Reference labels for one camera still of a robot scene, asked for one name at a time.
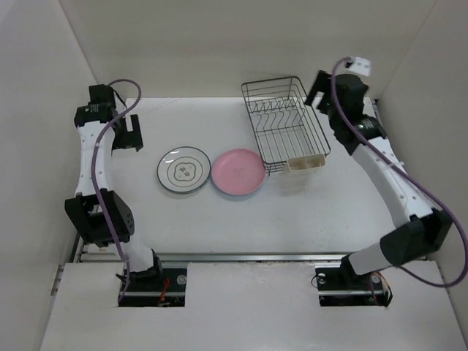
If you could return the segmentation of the pink plastic plate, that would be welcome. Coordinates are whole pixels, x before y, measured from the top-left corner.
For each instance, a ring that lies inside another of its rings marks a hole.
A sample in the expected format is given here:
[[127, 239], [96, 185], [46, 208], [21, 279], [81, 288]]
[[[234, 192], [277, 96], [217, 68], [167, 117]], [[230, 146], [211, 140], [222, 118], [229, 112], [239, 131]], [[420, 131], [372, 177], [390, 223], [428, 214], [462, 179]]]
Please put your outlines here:
[[244, 195], [263, 184], [266, 171], [256, 152], [235, 148], [224, 152], [212, 165], [212, 181], [224, 192]]

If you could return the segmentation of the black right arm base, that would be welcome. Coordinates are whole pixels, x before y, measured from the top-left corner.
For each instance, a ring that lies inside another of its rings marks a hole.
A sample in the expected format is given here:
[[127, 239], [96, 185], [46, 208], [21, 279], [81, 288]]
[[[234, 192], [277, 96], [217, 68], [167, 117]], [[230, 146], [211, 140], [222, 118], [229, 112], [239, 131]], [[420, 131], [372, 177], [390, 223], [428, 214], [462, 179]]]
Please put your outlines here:
[[338, 267], [317, 267], [311, 285], [321, 307], [389, 307], [393, 291], [380, 273], [347, 278]]

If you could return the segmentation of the white rearmost plate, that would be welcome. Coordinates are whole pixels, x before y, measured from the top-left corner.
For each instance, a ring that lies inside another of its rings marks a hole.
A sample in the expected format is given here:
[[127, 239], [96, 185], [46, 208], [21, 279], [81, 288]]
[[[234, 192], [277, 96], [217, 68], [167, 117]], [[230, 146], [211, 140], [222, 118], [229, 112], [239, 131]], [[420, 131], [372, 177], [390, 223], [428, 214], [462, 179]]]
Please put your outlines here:
[[211, 161], [205, 152], [191, 146], [168, 151], [156, 167], [156, 178], [164, 189], [187, 195], [203, 188], [211, 174]]

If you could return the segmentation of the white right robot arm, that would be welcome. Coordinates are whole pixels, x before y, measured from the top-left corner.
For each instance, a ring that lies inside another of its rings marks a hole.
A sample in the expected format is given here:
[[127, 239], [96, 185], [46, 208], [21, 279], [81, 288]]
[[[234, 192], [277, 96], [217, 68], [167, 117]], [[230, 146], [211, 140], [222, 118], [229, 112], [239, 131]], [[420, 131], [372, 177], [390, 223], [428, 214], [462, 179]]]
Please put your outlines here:
[[348, 288], [357, 287], [370, 273], [438, 251], [452, 225], [445, 211], [436, 209], [404, 178], [406, 172], [382, 125], [363, 112], [367, 90], [356, 75], [333, 78], [319, 71], [305, 101], [311, 105], [318, 93], [323, 94], [318, 110], [328, 116], [335, 138], [371, 179], [395, 227], [377, 243], [342, 259], [339, 280]]

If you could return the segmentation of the blue plastic plate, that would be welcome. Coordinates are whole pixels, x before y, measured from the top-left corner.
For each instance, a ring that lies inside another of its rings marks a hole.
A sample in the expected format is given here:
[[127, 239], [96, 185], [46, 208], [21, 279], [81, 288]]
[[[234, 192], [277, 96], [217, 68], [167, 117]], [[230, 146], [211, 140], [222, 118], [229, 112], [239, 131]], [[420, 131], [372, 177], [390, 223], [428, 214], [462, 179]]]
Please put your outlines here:
[[247, 201], [247, 200], [250, 200], [251, 198], [255, 197], [257, 195], [258, 192], [261, 191], [261, 189], [263, 188], [263, 185], [261, 184], [259, 187], [257, 187], [253, 192], [250, 192], [248, 194], [244, 194], [244, 195], [232, 195], [232, 194], [228, 194], [227, 192], [224, 192], [222, 191], [216, 184], [214, 181], [211, 181], [211, 186], [213, 188], [213, 190], [215, 191], [216, 195], [223, 199], [223, 200], [226, 200], [226, 201], [230, 201], [230, 202], [242, 202], [242, 201]]

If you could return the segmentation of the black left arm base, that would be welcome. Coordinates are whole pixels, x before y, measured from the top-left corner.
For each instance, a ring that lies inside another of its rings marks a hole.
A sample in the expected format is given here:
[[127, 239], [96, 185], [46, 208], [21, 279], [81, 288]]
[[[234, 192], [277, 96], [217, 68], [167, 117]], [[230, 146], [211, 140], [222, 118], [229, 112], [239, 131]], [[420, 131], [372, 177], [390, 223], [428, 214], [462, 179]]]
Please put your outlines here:
[[185, 307], [187, 269], [163, 268], [157, 273], [153, 268], [142, 272], [131, 272], [129, 286], [124, 292], [126, 278], [122, 281], [121, 292], [124, 296], [119, 307]]

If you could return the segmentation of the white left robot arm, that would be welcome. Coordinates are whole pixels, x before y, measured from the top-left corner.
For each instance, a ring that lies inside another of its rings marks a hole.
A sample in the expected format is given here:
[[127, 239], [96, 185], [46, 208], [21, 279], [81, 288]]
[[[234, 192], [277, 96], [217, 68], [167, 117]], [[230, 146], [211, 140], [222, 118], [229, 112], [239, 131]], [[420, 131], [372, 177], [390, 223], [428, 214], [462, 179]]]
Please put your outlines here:
[[129, 255], [123, 244], [135, 233], [135, 220], [130, 207], [116, 193], [111, 175], [112, 155], [116, 150], [143, 148], [139, 117], [126, 114], [127, 107], [113, 87], [116, 83], [135, 81], [118, 79], [110, 84], [88, 87], [90, 101], [78, 107], [74, 125], [80, 137], [80, 172], [73, 197], [64, 208], [71, 223], [87, 244], [98, 247], [116, 246], [118, 255], [129, 270]]

